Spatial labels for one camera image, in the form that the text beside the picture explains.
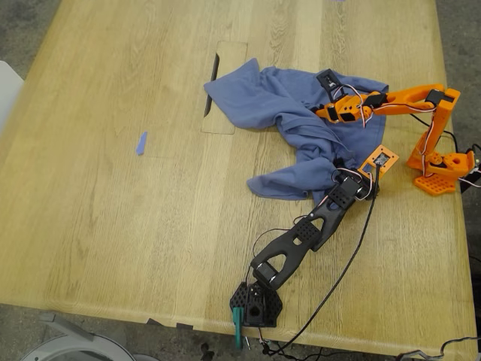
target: orange bracket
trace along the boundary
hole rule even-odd
[[[399,159],[397,154],[394,154],[388,148],[384,147],[382,144],[376,148],[376,150],[362,163],[359,167],[358,172],[362,173],[364,176],[369,177],[368,173],[364,171],[366,165],[371,165],[374,169],[380,165],[379,179],[381,179],[393,165]]]

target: wooden table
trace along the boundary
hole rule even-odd
[[[333,68],[393,90],[445,82],[434,1],[64,0],[0,138],[0,302],[233,333],[228,300],[256,236],[313,203],[247,189],[247,178],[294,162],[276,129],[203,131],[219,41],[246,43],[240,63],[262,67]],[[436,354],[475,334],[461,197],[429,196],[403,164],[423,130],[388,119],[383,143],[401,161],[355,262],[299,342]],[[367,210],[354,205],[306,256],[265,337],[288,340],[305,323]],[[474,359],[476,345],[446,351]]]

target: black cable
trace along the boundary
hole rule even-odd
[[[406,353],[400,353],[396,356],[396,361],[403,359],[404,357],[413,357],[413,356],[421,356],[423,359],[442,359],[444,357],[444,348],[453,342],[462,342],[466,340],[479,340],[481,337],[461,337],[461,338],[454,338],[453,340],[446,341],[442,344],[440,349],[440,354],[437,356],[429,356],[426,353],[422,352],[421,350],[414,350]]]
[[[425,126],[429,126],[429,124],[427,124],[425,121],[423,121],[422,119],[420,119],[419,117],[417,117],[416,115],[414,114],[409,114],[411,117],[413,117],[414,119],[416,119],[418,122],[424,124]],[[459,152],[458,150],[458,141],[456,140],[456,137],[453,133],[451,132],[448,132],[447,130],[443,130],[443,133],[446,133],[446,134],[449,134],[451,135],[452,137],[452,141],[454,141],[454,148],[456,149],[456,153]]]
[[[474,259],[474,260],[478,261],[479,263],[481,263],[481,259],[479,259],[478,257],[469,256],[469,258]]]
[[[272,342],[275,343],[275,344],[278,346],[278,348],[280,348],[280,343],[279,343],[278,341],[272,341]],[[283,357],[285,357],[285,358],[287,358],[287,359],[293,359],[294,361],[307,361],[309,358],[314,357],[314,356],[317,356],[317,359],[319,359],[321,356],[324,356],[324,355],[322,355],[322,349],[323,349],[323,347],[321,347],[321,348],[319,349],[319,352],[318,352],[318,353],[312,353],[311,355],[308,355],[308,356],[306,356],[306,357],[303,358],[303,359],[298,359],[297,357],[295,357],[295,356],[293,356],[293,355],[288,355],[288,354],[285,353],[284,351],[280,351],[280,352],[279,352],[279,355],[281,355],[281,356],[283,356]]]
[[[377,184],[379,182],[379,173],[380,173],[380,165],[377,165],[376,167],[376,180],[374,182],[374,189],[376,190],[377,189]],[[313,321],[314,317],[316,317],[316,315],[319,313],[319,310],[322,308],[322,306],[328,301],[329,297],[331,296],[331,294],[334,292],[334,290],[336,289],[337,285],[342,281],[344,275],[346,274],[347,270],[349,269],[349,267],[351,266],[351,263],[352,261],[354,260],[354,257],[356,254],[358,254],[359,252],[359,248],[361,248],[361,244],[362,244],[362,240],[364,239],[364,235],[366,233],[366,229],[368,228],[368,224],[369,224],[369,219],[371,218],[371,214],[372,214],[372,211],[373,211],[373,207],[374,207],[374,202],[376,201],[376,195],[377,193],[374,192],[374,195],[373,195],[373,200],[371,202],[371,206],[369,207],[369,212],[368,212],[368,216],[366,217],[366,221],[365,221],[365,224],[364,224],[364,228],[362,230],[362,234],[361,234],[361,237],[359,239],[359,242],[358,242],[358,245],[357,247],[355,248],[354,252],[352,253],[352,256],[351,258],[349,258],[349,261],[347,262],[346,266],[344,267],[343,271],[340,273],[340,276],[339,278],[337,279],[337,281],[334,283],[334,285],[332,286],[332,288],[329,290],[329,292],[327,293],[327,295],[324,297],[324,299],[319,303],[319,305],[317,306],[316,310],[313,312],[313,314],[309,317],[309,320],[307,320],[306,324],[301,328],[301,330],[295,334],[295,336],[293,338],[291,338],[288,342],[286,342],[286,344],[284,346],[282,346],[281,348],[277,349],[277,350],[271,350],[271,352],[269,352],[269,356],[273,356],[273,355],[276,355],[278,354],[279,352],[283,351],[284,349],[286,349],[287,346],[289,346],[292,342],[294,342],[297,337],[299,337],[301,335],[302,332],[304,332],[304,330],[310,325],[310,323]]]

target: orange part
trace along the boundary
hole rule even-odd
[[[443,193],[451,193],[455,190],[455,182],[457,178],[449,178],[439,174],[433,174],[430,177],[417,177],[414,179],[414,185],[421,188],[432,196],[438,196]]]
[[[363,107],[364,116],[367,119],[372,114],[372,112],[374,112],[374,114],[376,115],[395,115],[420,113],[422,111],[431,110],[434,107],[433,104],[431,102],[421,102],[421,100],[424,100],[426,96],[428,96],[429,92],[433,89],[443,91],[444,87],[442,84],[429,84],[415,86],[413,88],[400,90],[398,92],[386,93],[387,103],[384,104],[382,107],[376,109]],[[379,94],[379,92],[361,94],[362,101],[364,102],[364,100],[368,96],[376,94]],[[361,101],[359,100],[359,97],[356,95],[344,96],[343,98],[336,101],[334,104],[326,104],[323,109],[319,109],[318,111],[316,111],[316,115],[318,117],[327,119],[331,123],[349,123],[352,121],[356,121],[361,117],[361,111],[358,108],[360,102]],[[332,119],[329,116],[328,108],[334,108],[339,119]]]
[[[443,97],[436,106],[431,102],[425,101],[429,92],[433,89],[443,92]],[[316,114],[332,123],[347,123],[362,118],[362,115],[367,119],[372,113],[376,115],[395,115],[422,113],[423,111],[433,110],[431,125],[418,140],[410,158],[407,160],[407,165],[423,172],[423,176],[414,180],[414,184],[417,187],[432,195],[453,192],[458,178],[464,177],[475,167],[474,153],[470,151],[467,154],[449,153],[442,156],[434,151],[434,148],[443,134],[460,92],[450,88],[445,90],[442,84],[415,86],[398,92],[386,93],[385,103],[378,108],[371,108],[365,105],[362,107],[363,113],[361,114],[359,105],[364,103],[368,96],[376,94],[379,94],[379,92],[372,92],[369,95],[361,94],[362,100],[357,95],[344,96],[335,103],[328,103],[323,109],[316,111]],[[385,154],[390,152],[385,147],[381,150],[381,147],[378,147],[361,166],[359,171],[362,174],[368,176],[362,169],[367,164],[375,167],[374,160],[380,155],[380,152]],[[391,159],[380,169],[380,177],[392,165],[389,163],[390,161]]]
[[[379,162],[380,158],[387,158],[387,160],[383,161],[382,163],[377,163]],[[394,163],[396,163],[398,159],[399,156],[397,154],[394,154],[392,151],[390,151],[388,148],[384,147],[381,144],[368,158],[366,158],[364,163],[362,163],[362,165],[359,167],[358,172],[362,173],[366,177],[369,177],[369,174],[364,171],[364,167],[366,165],[370,165],[375,169],[377,167],[377,164],[382,164],[379,170],[379,179],[381,179],[383,175],[394,165]]]

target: blue cloth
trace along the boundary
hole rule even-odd
[[[355,88],[381,92],[388,88],[374,80],[336,75],[341,83]],[[334,186],[334,160],[341,158],[346,167],[357,168],[383,137],[384,116],[374,116],[363,129],[361,121],[333,124],[310,111],[329,103],[329,98],[315,74],[306,71],[275,67],[259,71],[257,60],[251,59],[204,88],[237,127],[262,129],[275,124],[297,149],[294,165],[247,181],[258,196],[305,199],[312,192],[319,202]]]

